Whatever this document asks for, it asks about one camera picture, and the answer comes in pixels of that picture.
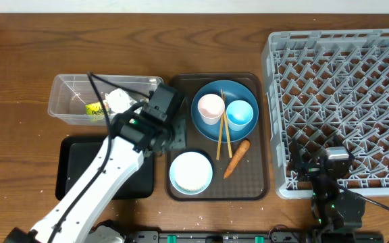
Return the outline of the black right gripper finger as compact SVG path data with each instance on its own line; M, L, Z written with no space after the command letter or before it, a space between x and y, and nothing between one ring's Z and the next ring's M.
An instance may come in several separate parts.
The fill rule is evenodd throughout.
M332 144L333 144L333 147L344 147L344 148L346 148L346 146L343 144L343 142L339 139L339 137L337 135L333 135L333 137L332 137Z
M302 169L303 160L301 158L298 142L295 138L292 139L292 142L289 145L290 150L290 167L292 169Z

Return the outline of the white tissue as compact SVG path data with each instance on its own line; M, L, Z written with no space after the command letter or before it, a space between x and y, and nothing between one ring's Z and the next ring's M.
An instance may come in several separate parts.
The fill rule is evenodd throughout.
M136 101L121 88L106 93L105 102L110 114L123 113L136 103Z

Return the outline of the yellow snack wrapper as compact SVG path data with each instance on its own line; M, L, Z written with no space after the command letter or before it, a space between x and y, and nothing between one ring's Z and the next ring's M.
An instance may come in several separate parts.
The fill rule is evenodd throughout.
M85 105L86 114L87 115L104 115L105 111L109 110L109 107L106 102L103 103L104 107L101 105L99 101L95 103L90 103Z

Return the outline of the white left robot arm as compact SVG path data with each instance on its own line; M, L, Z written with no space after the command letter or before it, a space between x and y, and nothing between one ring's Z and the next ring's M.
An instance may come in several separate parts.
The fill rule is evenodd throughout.
M108 121L108 136L59 204L29 232L15 227L6 242L84 242L109 201L153 153L186 147L185 120L178 117L184 95L160 84Z

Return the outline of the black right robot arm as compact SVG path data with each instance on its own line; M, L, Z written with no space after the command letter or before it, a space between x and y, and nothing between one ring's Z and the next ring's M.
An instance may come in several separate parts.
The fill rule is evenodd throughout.
M348 174L355 157L337 136L313 162L303 160L296 139L292 139L289 149L290 167L298 173L299 180L311 184L312 215L319 222L302 233L300 241L356 242L354 231L362 227L365 201L358 194L341 190L338 184Z

